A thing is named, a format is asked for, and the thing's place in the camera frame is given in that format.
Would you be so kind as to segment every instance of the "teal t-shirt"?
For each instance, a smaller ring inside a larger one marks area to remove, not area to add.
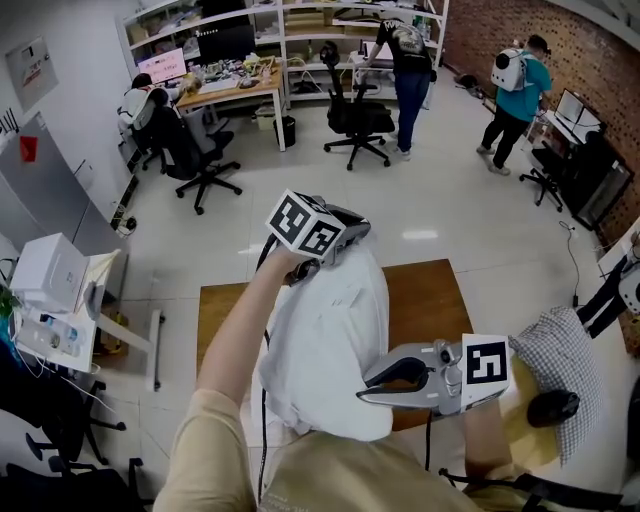
[[[529,59],[526,81],[532,83],[520,91],[505,91],[498,88],[498,106],[523,121],[532,121],[538,109],[540,93],[551,90],[551,76],[545,65],[537,59]]]

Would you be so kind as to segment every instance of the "white tile floor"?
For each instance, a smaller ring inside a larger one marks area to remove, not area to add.
[[[441,73],[432,108],[420,115],[411,162],[395,162],[387,169],[361,152],[354,171],[347,172],[347,150],[322,150],[324,142],[340,138],[327,127],[323,105],[293,111],[298,140],[284,154],[276,150],[271,132],[242,124],[225,160],[242,164],[229,181],[244,193],[235,196],[212,187],[201,217],[192,208],[195,193],[179,200],[174,193],[178,183],[157,168],[140,174],[131,209],[138,229],[130,238],[122,310],[140,333],[147,332],[153,307],[164,310],[162,388],[155,394],[144,390],[143,360],[135,350],[118,371],[103,369],[100,377],[107,382],[109,404],[129,426],[127,432],[108,432],[103,438],[105,455],[114,466],[122,469],[129,457],[141,456],[151,489],[162,485],[172,438],[195,381],[200,287],[253,275],[257,249],[267,236],[264,219],[287,187],[320,194],[369,218],[373,232],[367,242],[382,265],[450,259],[476,332],[516,334],[541,311],[571,304],[576,274],[567,253],[567,232],[558,225],[561,219],[571,222],[569,216],[558,214],[549,202],[535,207],[533,186],[517,179],[529,170],[519,149],[507,162],[514,171],[510,177],[487,172],[475,148],[491,114],[455,88],[451,78]],[[584,301],[600,277],[590,234],[580,227],[577,233],[572,247]],[[544,473],[582,487],[616,490],[637,367],[624,352],[617,324],[595,345],[610,410],[600,431],[567,467],[552,466]],[[447,421],[457,425],[456,420]],[[434,427],[434,445],[446,447],[434,449],[434,467],[459,467],[461,437],[450,425]],[[422,453],[421,432],[405,437]],[[251,462],[256,473],[259,449],[251,450]]]

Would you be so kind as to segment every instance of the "white backpack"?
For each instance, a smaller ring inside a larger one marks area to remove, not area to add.
[[[528,60],[537,59],[517,48],[502,50],[493,63],[491,82],[505,91],[520,91],[533,85],[526,80]]]

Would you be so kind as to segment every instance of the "black t-shirt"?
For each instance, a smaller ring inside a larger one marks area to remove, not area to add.
[[[380,23],[376,44],[389,44],[393,54],[393,70],[428,73],[431,71],[429,56],[424,39],[418,29],[398,20]]]

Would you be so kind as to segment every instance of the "jeans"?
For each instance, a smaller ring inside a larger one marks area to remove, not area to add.
[[[399,71],[396,75],[396,95],[400,117],[398,119],[398,149],[409,151],[413,125],[416,124],[420,108],[427,97],[431,73]]]
[[[596,292],[593,298],[587,303],[586,306],[578,310],[578,318],[582,324],[586,324],[591,318],[604,306],[607,302],[611,301],[605,310],[600,313],[600,316],[596,318],[589,326],[589,335],[591,338],[597,338],[602,331],[609,327],[619,315],[621,315],[627,306],[622,300],[622,297],[618,294],[618,286],[620,285],[620,277],[622,270],[627,264],[627,257],[622,258],[618,264],[613,268],[607,280]]]
[[[518,141],[520,135],[524,133],[528,126],[529,121],[523,121],[522,119],[513,117],[496,105],[496,116],[484,132],[482,147],[491,149],[491,144],[498,138],[498,135],[504,132],[502,133],[502,139],[500,140],[500,144],[498,144],[496,154],[493,157],[493,163],[498,169],[502,169],[513,149],[513,145]]]

